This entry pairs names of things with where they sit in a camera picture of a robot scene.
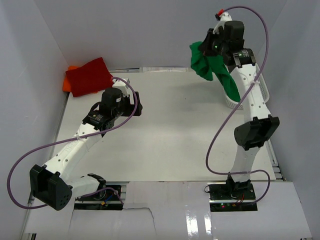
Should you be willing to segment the green t shirt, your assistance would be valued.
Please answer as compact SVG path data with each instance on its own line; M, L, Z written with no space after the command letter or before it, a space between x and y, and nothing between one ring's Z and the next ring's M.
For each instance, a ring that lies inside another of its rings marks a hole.
M226 95L234 102L241 100L237 85L231 77L226 66L224 65L222 56L204 56L198 49L202 42L194 42L189 48L191 51L190 67L201 78L207 81L213 81L213 75L217 77L221 83Z

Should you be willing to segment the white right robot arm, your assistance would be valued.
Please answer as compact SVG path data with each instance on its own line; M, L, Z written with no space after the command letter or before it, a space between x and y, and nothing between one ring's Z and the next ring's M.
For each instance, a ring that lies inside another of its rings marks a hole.
M272 116L262 96L254 53L244 47L244 31L241 21L221 21L208 30L199 48L205 56L222 56L238 89L244 112L244 123L234 129L237 152L227 179L225 183L209 185L210 198L214 201L255 200L251 183L253 163L280 125L279 118Z

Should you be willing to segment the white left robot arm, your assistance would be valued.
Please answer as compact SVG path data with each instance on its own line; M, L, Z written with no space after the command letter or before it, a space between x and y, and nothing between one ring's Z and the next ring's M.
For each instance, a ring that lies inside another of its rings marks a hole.
M66 144L44 165L34 165L30 172L31 194L56 211L63 209L71 198L102 197L106 192L106 180L94 173L71 178L80 160L114 127L119 117L140 116L143 106L139 93L130 96L119 88L108 88L101 101L95 103L82 120L75 140Z

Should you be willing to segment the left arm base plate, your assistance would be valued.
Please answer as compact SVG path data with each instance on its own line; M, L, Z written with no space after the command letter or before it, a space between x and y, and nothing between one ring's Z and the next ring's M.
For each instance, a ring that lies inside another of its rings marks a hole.
M121 211L123 209L123 204L119 200L118 196L123 202L125 202L127 190L126 185L112 184L106 185L105 187L109 189L95 195L77 198L74 202L74 209L88 211Z

